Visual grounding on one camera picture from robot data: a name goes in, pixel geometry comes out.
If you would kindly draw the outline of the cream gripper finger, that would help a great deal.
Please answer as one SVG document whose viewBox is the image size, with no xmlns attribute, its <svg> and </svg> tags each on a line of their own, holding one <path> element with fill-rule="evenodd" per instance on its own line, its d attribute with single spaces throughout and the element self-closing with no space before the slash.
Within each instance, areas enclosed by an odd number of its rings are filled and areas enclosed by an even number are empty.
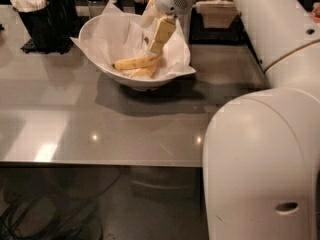
<svg viewBox="0 0 320 240">
<path fill-rule="evenodd" d="M 154 22 L 155 19 L 158 19 L 160 16 L 161 14 L 155 6 L 155 0 L 149 0 L 141 16 L 140 25 L 143 28 L 147 28 Z"/>
<path fill-rule="evenodd" d="M 157 26 L 153 38 L 149 44 L 149 51 L 154 54 L 161 54 L 165 44 L 176 30 L 176 19 L 163 16 L 157 20 Z"/>
</svg>

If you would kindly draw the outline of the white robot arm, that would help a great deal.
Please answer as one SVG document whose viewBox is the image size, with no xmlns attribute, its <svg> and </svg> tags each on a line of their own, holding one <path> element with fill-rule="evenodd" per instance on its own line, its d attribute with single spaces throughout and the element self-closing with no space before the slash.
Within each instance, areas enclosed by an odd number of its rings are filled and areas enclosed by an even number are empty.
<svg viewBox="0 0 320 240">
<path fill-rule="evenodd" d="M 319 240 L 320 31 L 297 0 L 233 0 L 268 89 L 210 121 L 210 240 Z"/>
</svg>

